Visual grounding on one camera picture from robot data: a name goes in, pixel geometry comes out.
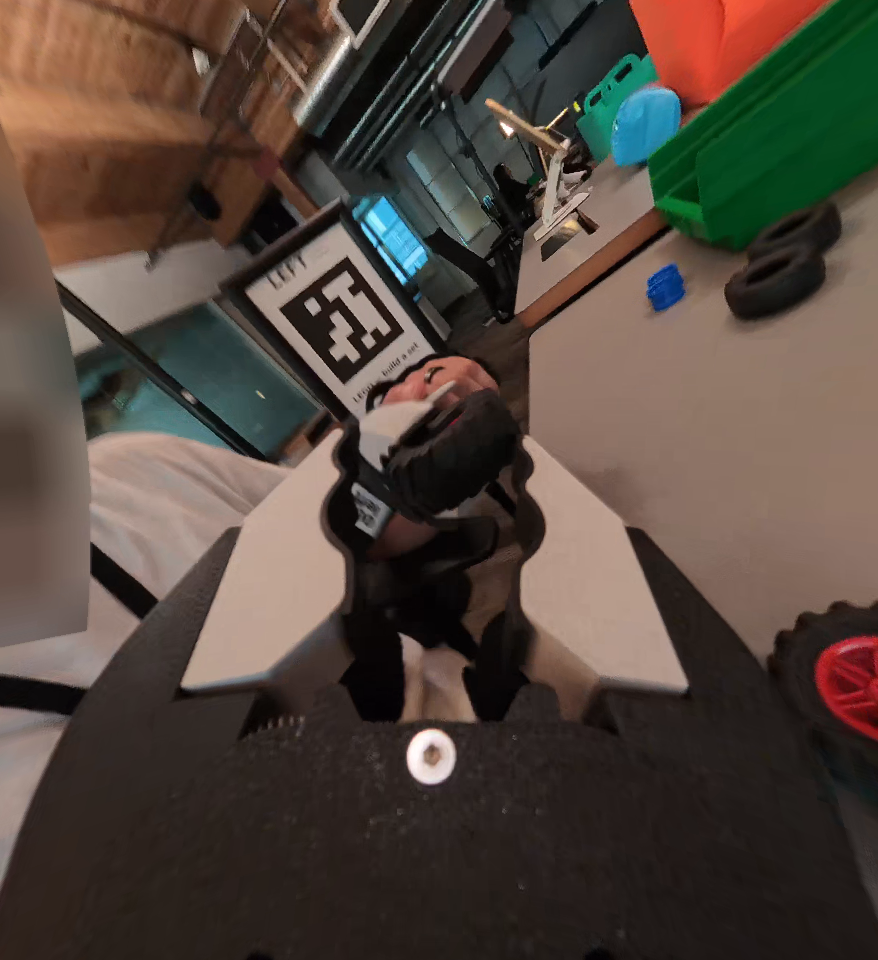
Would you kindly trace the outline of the loose black toy tire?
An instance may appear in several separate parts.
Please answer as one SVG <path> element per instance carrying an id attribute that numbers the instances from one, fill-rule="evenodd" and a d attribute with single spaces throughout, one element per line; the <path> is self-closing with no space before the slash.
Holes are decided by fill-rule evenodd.
<path id="1" fill-rule="evenodd" d="M 724 297 L 733 317 L 763 321 L 809 300 L 826 278 L 825 255 L 815 246 L 783 246 L 751 259 L 728 280 Z"/>
<path id="2" fill-rule="evenodd" d="M 833 201 L 795 210 L 765 227 L 747 247 L 749 262 L 786 249 L 803 247 L 818 254 L 830 250 L 842 235 L 842 219 Z"/>

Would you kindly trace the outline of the wooden board white stand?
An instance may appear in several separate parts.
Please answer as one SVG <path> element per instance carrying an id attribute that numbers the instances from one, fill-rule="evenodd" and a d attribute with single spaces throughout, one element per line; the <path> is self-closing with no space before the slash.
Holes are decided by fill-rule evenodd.
<path id="1" fill-rule="evenodd" d="M 570 217 L 577 216 L 589 198 L 589 193 L 583 188 L 573 193 L 571 187 L 562 186 L 565 159 L 572 142 L 558 131 L 558 126 L 569 114 L 569 109 L 565 107 L 547 124 L 535 126 L 493 99 L 486 99 L 484 105 L 496 118 L 506 138 L 519 138 L 538 151 L 545 171 L 545 186 L 540 224 L 533 236 L 536 242 L 541 243 Z"/>

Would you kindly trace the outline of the person's left hand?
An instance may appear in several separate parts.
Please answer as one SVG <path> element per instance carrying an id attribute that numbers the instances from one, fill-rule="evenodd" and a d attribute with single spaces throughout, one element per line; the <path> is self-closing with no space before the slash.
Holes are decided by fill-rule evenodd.
<path id="1" fill-rule="evenodd" d="M 381 406 L 429 402 L 436 410 L 446 410 L 483 392 L 499 396 L 500 388 L 478 362 L 458 355 L 430 357 L 391 386 Z"/>

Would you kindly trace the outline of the green plastic bin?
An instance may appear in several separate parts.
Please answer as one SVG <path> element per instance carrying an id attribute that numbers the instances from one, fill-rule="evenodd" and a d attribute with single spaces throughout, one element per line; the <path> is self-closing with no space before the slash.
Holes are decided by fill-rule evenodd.
<path id="1" fill-rule="evenodd" d="M 652 154 L 656 209 L 731 251 L 878 165 L 878 1 L 823 7 Z"/>

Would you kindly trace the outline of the green carry bag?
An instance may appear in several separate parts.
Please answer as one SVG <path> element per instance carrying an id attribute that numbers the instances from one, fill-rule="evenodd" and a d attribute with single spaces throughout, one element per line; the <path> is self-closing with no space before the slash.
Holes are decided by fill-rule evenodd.
<path id="1" fill-rule="evenodd" d="M 656 67 L 648 54 L 626 54 L 586 95 L 576 128 L 597 163 L 611 155 L 613 123 L 622 104 L 657 80 Z"/>

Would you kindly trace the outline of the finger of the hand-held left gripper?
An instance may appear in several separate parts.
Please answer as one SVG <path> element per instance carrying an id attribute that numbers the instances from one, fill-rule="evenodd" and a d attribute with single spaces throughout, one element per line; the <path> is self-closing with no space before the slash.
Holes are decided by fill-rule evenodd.
<path id="1" fill-rule="evenodd" d="M 360 476 L 376 482 L 384 480 L 398 452 L 423 441 L 438 426 L 455 387 L 454 382 L 434 390 L 424 384 L 408 387 L 403 382 L 384 386 L 359 425 Z"/>

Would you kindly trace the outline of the silver air duct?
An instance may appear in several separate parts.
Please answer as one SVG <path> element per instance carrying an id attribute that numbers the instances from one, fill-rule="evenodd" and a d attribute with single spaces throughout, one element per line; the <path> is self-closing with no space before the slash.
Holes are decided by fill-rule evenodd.
<path id="1" fill-rule="evenodd" d="M 371 35 L 354 46 L 338 33 L 306 77 L 304 92 L 295 99 L 292 116 L 304 137 L 319 138 L 349 95 L 359 85 L 378 48 Z"/>

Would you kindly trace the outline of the white ceiling air vent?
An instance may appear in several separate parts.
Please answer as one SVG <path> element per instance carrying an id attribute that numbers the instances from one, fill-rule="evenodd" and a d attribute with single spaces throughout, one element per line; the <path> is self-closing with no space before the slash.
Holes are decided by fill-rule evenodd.
<path id="1" fill-rule="evenodd" d="M 408 1 L 331 1 L 329 13 L 358 50 L 387 36 L 408 6 Z"/>

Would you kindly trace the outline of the black rubber toy tire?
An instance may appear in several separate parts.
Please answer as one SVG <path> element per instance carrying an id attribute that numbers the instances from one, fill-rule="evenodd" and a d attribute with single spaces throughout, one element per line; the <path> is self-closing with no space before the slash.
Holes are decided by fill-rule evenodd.
<path id="1" fill-rule="evenodd" d="M 402 510 L 429 520 L 497 482 L 519 442 L 508 406 L 496 392 L 481 390 L 413 426 L 385 460 L 385 484 Z"/>

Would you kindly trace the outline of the black toy wheel red rim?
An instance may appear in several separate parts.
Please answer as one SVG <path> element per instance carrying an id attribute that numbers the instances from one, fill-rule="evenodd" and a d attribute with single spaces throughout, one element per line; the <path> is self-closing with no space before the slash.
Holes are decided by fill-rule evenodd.
<path id="1" fill-rule="evenodd" d="M 829 774 L 878 809 L 878 600 L 800 614 L 767 666 Z"/>

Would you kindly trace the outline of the light blue plastic bag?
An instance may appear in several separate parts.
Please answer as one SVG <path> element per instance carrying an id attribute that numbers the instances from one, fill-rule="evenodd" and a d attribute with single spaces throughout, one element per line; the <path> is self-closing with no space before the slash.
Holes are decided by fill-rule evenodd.
<path id="1" fill-rule="evenodd" d="M 638 166 L 670 141 L 683 121 L 682 102 L 671 88 L 647 85 L 630 94 L 613 121 L 611 156 L 619 167 Z"/>

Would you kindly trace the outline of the black framed marker sign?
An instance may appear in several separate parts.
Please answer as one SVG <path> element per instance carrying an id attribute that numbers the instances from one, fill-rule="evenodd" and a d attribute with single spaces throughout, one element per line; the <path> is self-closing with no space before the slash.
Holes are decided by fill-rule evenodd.
<path id="1" fill-rule="evenodd" d="M 348 197 L 277 240 L 220 285 L 225 301 L 337 421 L 368 395 L 445 353 L 430 318 L 352 214 Z"/>

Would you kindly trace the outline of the orange plastic bin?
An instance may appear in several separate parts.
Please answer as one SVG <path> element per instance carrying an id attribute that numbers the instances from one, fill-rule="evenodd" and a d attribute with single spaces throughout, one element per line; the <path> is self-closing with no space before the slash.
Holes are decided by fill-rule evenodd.
<path id="1" fill-rule="evenodd" d="M 631 1 L 661 84 L 703 107 L 788 40 L 826 1 Z"/>

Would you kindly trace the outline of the blue toy wheel rim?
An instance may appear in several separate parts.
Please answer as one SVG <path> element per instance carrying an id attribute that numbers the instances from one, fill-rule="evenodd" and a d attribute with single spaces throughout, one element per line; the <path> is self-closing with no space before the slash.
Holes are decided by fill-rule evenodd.
<path id="1" fill-rule="evenodd" d="M 685 296 L 685 279 L 678 264 L 669 263 L 648 277 L 646 297 L 655 313 L 659 314 L 671 309 Z"/>

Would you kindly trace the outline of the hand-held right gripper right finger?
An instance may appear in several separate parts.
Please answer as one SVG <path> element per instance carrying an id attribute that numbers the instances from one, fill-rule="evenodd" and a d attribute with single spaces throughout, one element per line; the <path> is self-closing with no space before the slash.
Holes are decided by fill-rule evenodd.
<path id="1" fill-rule="evenodd" d="M 608 692 L 681 698 L 689 681 L 624 521 L 531 437 L 513 470 L 520 555 L 499 669 L 550 689 L 565 721 Z"/>

